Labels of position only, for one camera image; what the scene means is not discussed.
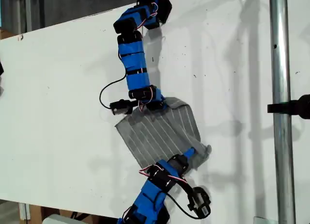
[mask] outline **folded cloth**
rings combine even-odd
[[[181,155],[191,147],[197,153],[189,162],[190,168],[197,168],[207,159],[208,149],[200,142],[193,112],[174,97],[166,98],[165,103],[165,110],[135,109],[115,127],[141,168]]]

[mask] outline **cardboard box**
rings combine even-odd
[[[9,38],[11,36],[16,36],[16,35],[0,28],[0,40]]]

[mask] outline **black connector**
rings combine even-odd
[[[119,114],[131,114],[133,107],[138,106],[138,101],[130,101],[130,100],[119,100],[113,103],[110,103],[110,108],[112,110],[113,115]]]
[[[299,115],[303,119],[310,119],[310,95],[303,95],[299,100],[269,104],[267,111],[268,113]]]
[[[156,97],[156,86],[151,85],[149,87],[139,88],[128,92],[129,98],[137,100],[148,100]]]

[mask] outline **black clamp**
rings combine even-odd
[[[310,95],[303,95],[299,100],[269,104],[267,111],[268,113],[299,115],[303,119],[310,119]]]
[[[210,215],[210,197],[201,187],[194,187],[193,193],[187,195],[189,204],[187,205],[190,211],[194,211],[201,219]]]

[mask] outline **metal pole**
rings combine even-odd
[[[287,0],[269,0],[273,103],[291,100]],[[279,224],[295,224],[292,121],[274,114]]]

